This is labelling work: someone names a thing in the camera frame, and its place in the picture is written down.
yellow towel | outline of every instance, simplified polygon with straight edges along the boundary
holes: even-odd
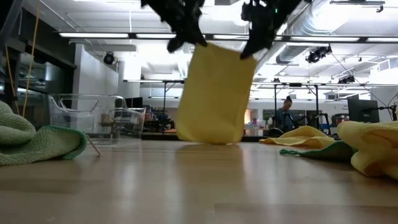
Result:
[[[302,126],[296,130],[289,131],[279,138],[267,138],[260,140],[265,144],[280,144],[283,146],[305,146],[313,149],[323,149],[335,140],[326,134],[310,126]]]
[[[210,144],[240,142],[257,62],[239,52],[197,45],[178,106],[180,139]]]
[[[364,124],[354,121],[338,126],[338,135],[358,152],[353,167],[370,177],[398,179],[398,122]]]

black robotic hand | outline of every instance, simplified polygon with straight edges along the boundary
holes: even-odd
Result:
[[[312,0],[250,0],[242,5],[241,19],[251,22],[249,40],[241,54],[241,59],[264,48],[271,48],[276,32],[287,17],[300,4]],[[206,40],[199,28],[200,8],[205,0],[141,0],[141,6],[149,5],[160,20],[169,24],[176,37],[167,50],[174,52],[184,42],[206,46]]]

table surface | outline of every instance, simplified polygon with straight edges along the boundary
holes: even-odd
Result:
[[[136,141],[0,167],[0,222],[397,223],[397,181],[282,148]]]

transparent container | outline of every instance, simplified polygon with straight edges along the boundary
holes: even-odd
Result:
[[[50,124],[86,133],[94,144],[122,146],[141,139],[145,108],[127,108],[121,96],[49,95]]]

